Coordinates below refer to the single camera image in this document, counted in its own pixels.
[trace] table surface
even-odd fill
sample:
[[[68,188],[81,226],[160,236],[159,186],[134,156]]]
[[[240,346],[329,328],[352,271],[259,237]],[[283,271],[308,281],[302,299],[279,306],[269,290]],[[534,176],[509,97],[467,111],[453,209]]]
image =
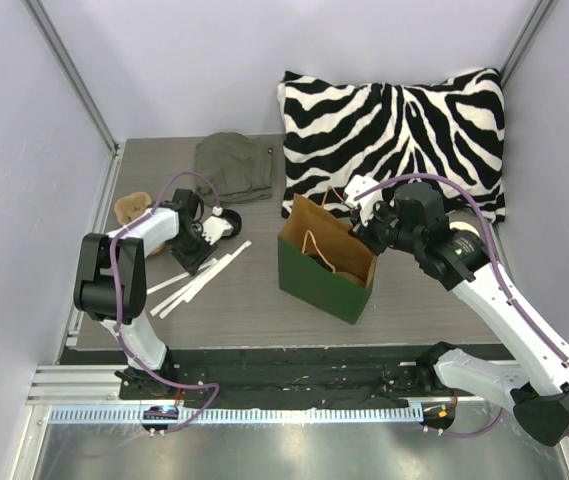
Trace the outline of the table surface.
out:
[[[348,325],[279,290],[277,234],[284,191],[282,136],[260,136],[272,142],[273,197],[234,205],[242,215],[242,232],[219,242],[216,258],[235,251],[246,240],[252,246],[239,255],[188,304],[165,319],[150,317],[157,335],[170,348],[274,347],[327,345],[423,345],[495,343],[497,338],[479,317],[441,285],[427,277],[415,260],[402,252],[380,256],[369,303],[355,325]],[[126,143],[113,202],[136,191],[152,198],[177,172],[191,170],[195,146],[202,138],[136,139]],[[191,188],[180,179],[177,186]],[[466,212],[453,217],[470,223]],[[107,229],[117,228],[112,212]],[[154,286],[183,272],[167,252],[147,259],[147,284]],[[147,312],[188,280],[148,296]],[[117,348],[111,334],[85,316],[78,349]]]

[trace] gift bag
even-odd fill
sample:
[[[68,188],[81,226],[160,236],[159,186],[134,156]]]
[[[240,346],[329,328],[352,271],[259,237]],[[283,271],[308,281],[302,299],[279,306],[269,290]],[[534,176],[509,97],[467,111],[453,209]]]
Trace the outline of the gift bag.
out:
[[[351,226],[300,195],[277,238],[280,289],[354,324],[373,290],[376,257]]]

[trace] green box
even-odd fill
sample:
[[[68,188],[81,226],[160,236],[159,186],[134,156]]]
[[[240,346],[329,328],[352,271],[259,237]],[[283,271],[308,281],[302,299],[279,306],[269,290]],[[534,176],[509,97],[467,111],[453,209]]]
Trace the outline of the green box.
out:
[[[337,259],[335,264],[338,265],[343,260],[339,271],[348,271],[344,265],[356,262],[358,278],[366,281],[355,283],[346,276],[332,273],[302,253],[302,238],[307,230],[314,233],[320,250],[330,261]],[[293,213],[277,238],[277,263],[281,290],[352,325],[364,311],[373,291],[377,258],[351,237],[349,230],[348,225],[322,207],[296,196]]]

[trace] zebra print fabric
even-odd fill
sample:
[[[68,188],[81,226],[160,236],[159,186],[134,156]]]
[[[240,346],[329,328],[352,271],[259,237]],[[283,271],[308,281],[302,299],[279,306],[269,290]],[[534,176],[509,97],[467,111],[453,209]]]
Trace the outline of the zebra print fabric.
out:
[[[497,70],[415,86],[333,86],[286,72],[278,100],[286,129],[283,217],[295,193],[320,203],[328,187],[341,194],[354,175],[382,181],[421,172],[459,183],[488,220],[504,220],[504,99]],[[447,211],[466,208],[451,187],[432,185]],[[384,198],[390,201],[393,192],[386,189]],[[336,196],[329,202],[331,213],[348,215]]]

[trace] robotic arm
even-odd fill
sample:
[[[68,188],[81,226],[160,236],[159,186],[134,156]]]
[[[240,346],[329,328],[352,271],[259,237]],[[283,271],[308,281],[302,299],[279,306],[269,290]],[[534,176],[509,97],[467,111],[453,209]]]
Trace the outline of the robotic arm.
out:
[[[123,292],[124,320],[119,334],[134,354],[129,367],[118,376],[140,391],[163,397],[170,387],[156,382],[141,368],[146,365],[162,378],[176,381],[176,370],[168,347],[151,326],[146,303],[145,258],[166,243],[171,254],[191,275],[217,249],[224,237],[234,237],[242,227],[239,214],[215,207],[213,215],[201,223],[195,218],[203,210],[200,198],[190,190],[177,189],[145,222],[107,234],[89,233],[82,240],[73,302],[93,320],[116,336],[115,283],[110,274],[109,246],[118,232],[125,230],[117,244],[117,264]]]
[[[421,356],[422,382],[434,389],[462,389],[512,411],[520,425],[545,445],[569,433],[569,368],[545,343],[500,288],[484,242],[475,233],[452,229],[441,195],[426,183],[397,188],[394,206],[378,184],[356,176],[345,189],[354,209],[353,235],[376,255],[386,248],[412,254],[428,276],[469,305],[513,354],[520,367],[495,365],[441,342]],[[569,358],[569,344],[544,321],[513,287],[499,265],[513,299]]]

